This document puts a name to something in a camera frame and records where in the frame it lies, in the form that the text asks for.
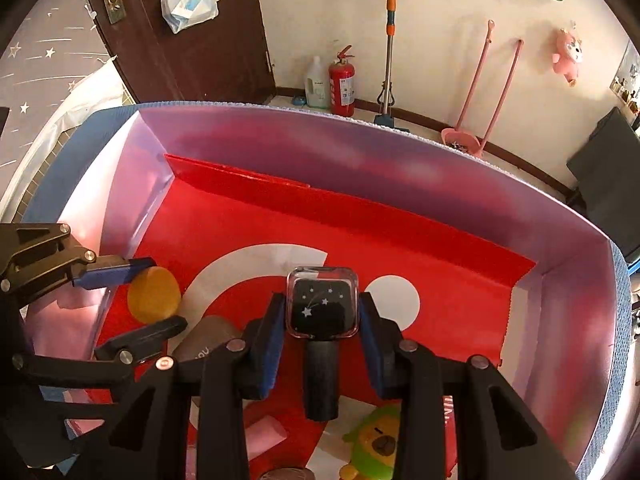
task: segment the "wall baseboard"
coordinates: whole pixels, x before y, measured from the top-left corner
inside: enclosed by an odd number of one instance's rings
[[[305,91],[302,88],[291,88],[284,86],[276,87],[276,95],[282,95],[287,97],[294,97],[297,95],[304,95]],[[377,103],[372,103],[371,101],[365,101],[363,99],[355,100],[356,108],[360,108],[361,110],[368,110],[369,112],[380,112],[380,105]],[[436,119],[431,119],[430,117],[417,114],[415,112],[410,112],[409,110],[402,110],[402,108],[392,108],[393,117],[396,119],[400,119],[403,121],[408,121],[413,124],[418,124],[418,126],[424,126],[425,128],[429,128],[431,130],[435,130],[437,132],[441,132],[444,128],[452,128],[446,123],[437,121]],[[484,147],[484,150],[487,153],[491,153],[492,155],[501,158],[505,162],[509,164],[513,164],[519,170],[525,171],[529,173],[531,176],[534,176],[536,179],[544,182],[552,189],[555,189],[557,192],[561,193],[565,198],[568,198],[572,195],[573,191],[565,186],[559,180],[554,179],[548,173],[540,170],[530,162],[527,162],[523,158],[515,155],[514,153],[508,152],[504,148],[500,146],[496,146],[492,142],[487,142]]]

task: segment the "white plastic container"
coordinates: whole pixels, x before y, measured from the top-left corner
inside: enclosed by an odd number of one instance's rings
[[[314,56],[314,62],[306,72],[305,77],[306,104],[312,108],[329,108],[329,75],[327,68],[322,65],[320,56]]]

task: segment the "stuffed animal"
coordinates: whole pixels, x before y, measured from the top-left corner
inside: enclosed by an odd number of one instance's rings
[[[391,480],[396,463],[400,404],[377,408],[342,439],[353,442],[351,461],[340,469],[341,480]]]
[[[569,86],[574,87],[578,82],[578,65],[582,63],[582,40],[562,28],[558,31],[556,47],[558,52],[552,57],[554,72],[564,75]]]

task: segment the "fire extinguisher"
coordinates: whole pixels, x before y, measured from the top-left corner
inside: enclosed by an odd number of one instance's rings
[[[353,94],[353,78],[355,67],[347,61],[349,54],[345,54],[351,45],[347,45],[338,53],[336,59],[329,66],[329,88],[331,93],[331,112],[343,117],[351,117],[355,109]]]

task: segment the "pink cloth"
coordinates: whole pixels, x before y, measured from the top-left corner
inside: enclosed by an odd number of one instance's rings
[[[277,446],[287,437],[287,432],[275,418],[265,416],[244,430],[246,454],[249,460]]]

